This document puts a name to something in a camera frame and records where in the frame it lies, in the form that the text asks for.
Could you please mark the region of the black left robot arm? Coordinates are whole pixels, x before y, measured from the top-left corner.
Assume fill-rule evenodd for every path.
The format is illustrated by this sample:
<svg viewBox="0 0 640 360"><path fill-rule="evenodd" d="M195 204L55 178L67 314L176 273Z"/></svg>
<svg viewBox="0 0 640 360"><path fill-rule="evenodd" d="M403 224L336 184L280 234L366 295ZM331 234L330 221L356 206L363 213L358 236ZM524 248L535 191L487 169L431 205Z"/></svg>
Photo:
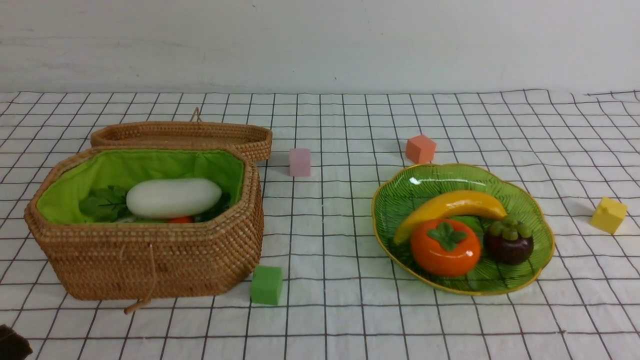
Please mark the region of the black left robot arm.
<svg viewBox="0 0 640 360"><path fill-rule="evenodd" d="M0 326L0 360L25 360L34 353L29 341L13 328Z"/></svg>

